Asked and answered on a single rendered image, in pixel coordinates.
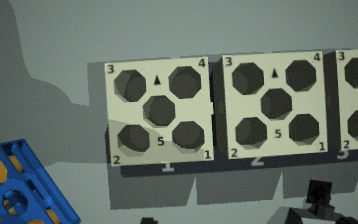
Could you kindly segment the blue tube rack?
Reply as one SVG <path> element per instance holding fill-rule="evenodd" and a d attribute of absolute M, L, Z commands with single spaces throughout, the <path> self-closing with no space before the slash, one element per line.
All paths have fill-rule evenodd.
<path fill-rule="evenodd" d="M 14 155 L 23 167 L 22 174 L 8 157 L 10 155 Z M 8 170 L 6 182 L 0 185 L 1 224 L 26 224 L 32 219 L 55 224 L 46 209 L 52 209 L 62 224 L 81 221 L 25 139 L 0 143 L 0 161 Z M 8 212 L 5 199 L 19 216 Z"/>

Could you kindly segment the grey bench mat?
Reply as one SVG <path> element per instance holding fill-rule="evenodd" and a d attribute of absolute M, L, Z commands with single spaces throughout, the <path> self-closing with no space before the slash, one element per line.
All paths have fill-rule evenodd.
<path fill-rule="evenodd" d="M 358 0 L 0 0 L 0 143 L 25 139 L 78 224 L 287 224 L 331 185 L 358 220 L 358 161 L 123 178 L 105 64 L 358 50 Z"/>

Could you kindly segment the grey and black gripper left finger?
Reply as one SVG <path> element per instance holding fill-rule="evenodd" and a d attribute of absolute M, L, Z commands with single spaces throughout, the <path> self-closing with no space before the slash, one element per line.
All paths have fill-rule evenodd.
<path fill-rule="evenodd" d="M 152 217 L 142 217 L 140 224 L 158 224 L 158 221 L 154 221 Z"/>

